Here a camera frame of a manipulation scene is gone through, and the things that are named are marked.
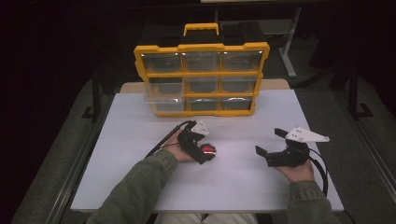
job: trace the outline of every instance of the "cable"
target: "cable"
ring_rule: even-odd
[[[147,155],[145,158],[151,156],[151,155],[154,154],[156,151],[160,150],[160,149],[162,148],[162,145],[163,145],[174,133],[176,133],[176,132],[181,128],[181,126],[183,126],[183,125],[185,125],[185,124],[187,124],[187,123],[190,123],[190,122],[193,122],[193,121],[187,120],[187,121],[184,121],[184,122],[182,122],[181,124],[177,125],[169,134],[167,134],[167,135],[165,136],[165,138],[164,138],[163,140],[161,140],[161,142],[159,142],[159,143],[157,144],[157,146],[155,146],[155,147],[148,153],[148,155]]]
[[[327,164],[326,164],[326,161],[325,160],[323,160],[323,157],[320,155],[320,154],[318,154],[315,150],[313,150],[313,149],[311,149],[311,148],[309,148],[309,150],[311,150],[311,151],[313,151],[313,152],[315,152],[319,157],[320,157],[320,159],[323,161],[323,164],[324,164],[324,168],[326,169],[326,176],[329,174],[329,170],[327,169]]]
[[[168,144],[168,145],[165,145],[165,146],[160,147],[160,149],[162,149],[162,148],[164,148],[164,147],[174,146],[174,145],[178,145],[178,143]]]
[[[315,159],[313,159],[312,157],[310,157],[309,156],[309,153],[308,154],[305,154],[303,151],[301,151],[299,148],[293,148],[293,149],[295,149],[296,151],[298,151],[298,152],[300,152],[300,153],[302,153],[303,155],[305,155],[309,160],[311,160],[312,161],[312,163],[314,163],[314,165],[318,168],[318,170],[319,170],[319,172],[320,172],[320,176],[322,177],[322,180],[323,180],[323,193],[324,193],[324,195],[325,196],[327,196],[327,191],[328,191],[328,189],[329,189],[329,179],[328,179],[328,177],[327,177],[327,174],[328,174],[328,171],[327,171],[327,166],[326,166],[326,162],[323,160],[323,158],[316,152],[316,151],[314,151],[314,150],[312,150],[311,148],[309,148],[309,150],[310,151],[314,151],[315,153],[317,153],[319,156],[320,156],[320,158],[322,159],[322,161],[323,161],[323,163],[325,164],[325,167],[326,167],[326,172],[323,170],[323,167],[320,165],[320,163],[317,161],[317,160],[315,160]]]
[[[344,213],[349,217],[353,224],[357,224],[355,218],[353,218],[353,216],[350,215],[350,213],[346,209],[344,209]]]

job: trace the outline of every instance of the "dark background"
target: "dark background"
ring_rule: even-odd
[[[312,65],[325,69],[339,60],[355,64],[395,115],[395,3],[336,2],[305,6],[295,37],[320,36]],[[180,25],[214,18],[212,8],[109,10],[148,3],[0,1],[1,223],[12,219],[94,71],[105,92],[114,93],[122,83],[140,80],[133,49],[146,23]],[[225,7],[219,20],[289,18],[288,7]],[[338,85],[343,86],[347,73],[339,74],[343,81]]]

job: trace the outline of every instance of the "floor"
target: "floor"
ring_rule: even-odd
[[[294,85],[321,71],[308,66],[318,40],[314,37],[296,39],[290,48],[290,59],[297,78],[288,78],[277,51],[284,40],[282,38],[270,37],[268,40],[272,51],[265,64],[264,78],[285,78],[290,85]],[[359,103],[367,104],[374,116],[354,120],[347,112],[347,86],[342,91],[331,91],[329,83],[332,76],[329,74],[309,87],[295,91],[311,130],[332,139],[328,144],[318,144],[318,148],[346,209],[346,212],[336,215],[343,224],[395,223],[395,201],[369,149],[374,147],[379,151],[388,168],[395,171],[393,162],[390,162],[396,159],[393,150],[396,146],[393,137],[396,134],[395,118],[381,103],[370,83],[360,78]],[[94,137],[89,137],[88,133],[98,132],[90,119],[81,117],[86,108],[92,106],[91,90],[91,82],[81,90],[12,223],[48,221],[79,224],[86,220],[87,214],[71,211],[68,205],[64,209],[54,208],[53,205],[63,198],[59,197],[65,187],[63,180],[70,175],[69,171],[76,164],[81,148],[89,146],[87,141],[94,142]],[[102,97],[104,111],[106,104],[111,103],[111,97]],[[69,196],[64,198],[69,199],[70,203],[73,195]],[[60,218],[50,217],[51,211],[63,215]],[[285,213],[272,214],[272,218],[275,224],[288,222]]]

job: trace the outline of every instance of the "jacket sleeve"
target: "jacket sleeve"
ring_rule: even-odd
[[[290,184],[288,217],[290,224],[341,224],[315,181]]]
[[[166,150],[138,162],[90,216],[87,224],[146,223],[176,167],[176,158]]]

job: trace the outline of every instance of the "table surface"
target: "table surface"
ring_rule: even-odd
[[[265,213],[286,209],[289,183],[267,166],[265,159],[256,154],[255,146],[269,152],[281,151],[286,144],[274,135],[274,128],[288,131],[298,125],[309,129],[292,90],[261,91],[254,115],[232,118],[158,118],[145,106],[143,93],[117,94],[71,209],[91,212],[100,207],[128,171],[187,119],[205,121],[210,135],[199,143],[213,144],[218,155],[203,165],[181,163],[154,212]],[[316,144],[308,145],[318,150]],[[315,176],[321,186],[318,170]],[[334,211],[344,210],[331,179],[328,198]]]

